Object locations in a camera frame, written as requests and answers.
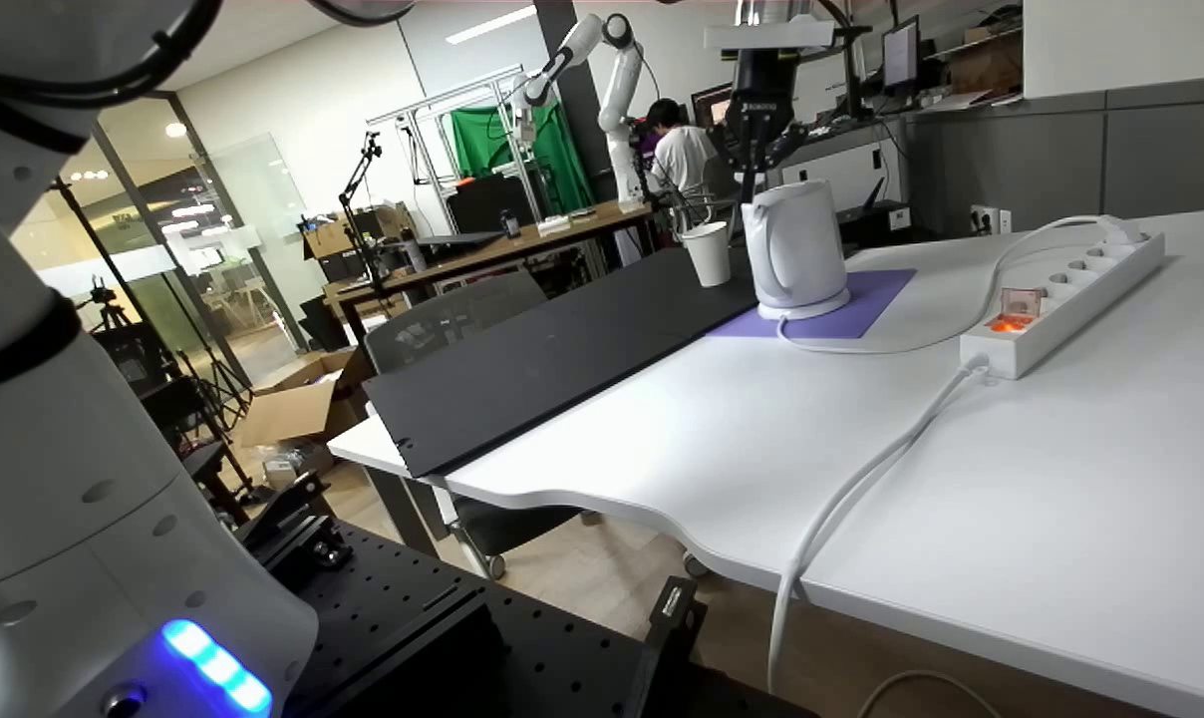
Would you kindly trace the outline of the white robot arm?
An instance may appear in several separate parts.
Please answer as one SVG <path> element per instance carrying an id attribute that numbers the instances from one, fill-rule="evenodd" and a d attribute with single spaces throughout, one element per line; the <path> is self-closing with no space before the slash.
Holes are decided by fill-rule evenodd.
<path id="1" fill-rule="evenodd" d="M 0 0 L 0 718 L 280 718 L 318 640 L 11 243 L 97 114 L 166 84 L 219 6 Z"/>

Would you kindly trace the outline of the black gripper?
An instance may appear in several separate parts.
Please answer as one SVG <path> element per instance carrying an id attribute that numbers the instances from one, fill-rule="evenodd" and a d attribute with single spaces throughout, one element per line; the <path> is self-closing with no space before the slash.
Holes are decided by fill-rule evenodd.
<path id="1" fill-rule="evenodd" d="M 789 118 L 792 118 L 792 74 L 807 53 L 825 53 L 832 45 L 832 22 L 815 14 L 775 18 L 775 22 L 731 22 L 723 49 L 738 55 L 738 114 L 734 128 L 734 167 L 738 199 L 755 199 L 756 176 L 756 114 L 779 118 L 775 136 L 762 142 L 762 188 L 775 184 L 775 167 L 785 159 Z"/>

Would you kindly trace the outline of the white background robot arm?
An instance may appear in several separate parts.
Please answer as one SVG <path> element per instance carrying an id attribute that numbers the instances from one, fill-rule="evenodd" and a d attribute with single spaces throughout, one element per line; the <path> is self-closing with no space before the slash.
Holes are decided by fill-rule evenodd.
<path id="1" fill-rule="evenodd" d="M 825 53 L 832 18 L 817 18 L 809 0 L 734 0 L 731 22 L 711 22 L 700 45 L 734 61 L 734 142 L 731 159 L 747 180 L 770 170 L 803 140 L 792 118 L 792 80 L 807 53 Z M 622 199 L 642 199 L 637 151 L 625 114 L 637 91 L 647 49 L 625 10 L 583 14 L 549 61 L 524 80 L 524 100 L 541 104 L 568 66 L 583 66 L 597 49 L 609 53 L 609 80 L 597 104 L 609 176 Z"/>

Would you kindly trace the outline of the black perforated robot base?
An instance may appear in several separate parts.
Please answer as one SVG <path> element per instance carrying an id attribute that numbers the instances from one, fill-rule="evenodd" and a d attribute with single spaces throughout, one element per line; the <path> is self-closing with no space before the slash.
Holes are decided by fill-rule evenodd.
<path id="1" fill-rule="evenodd" d="M 283 718 L 815 718 L 695 660 L 691 576 L 625 639 L 342 523 L 318 475 L 235 537 L 318 612 Z"/>

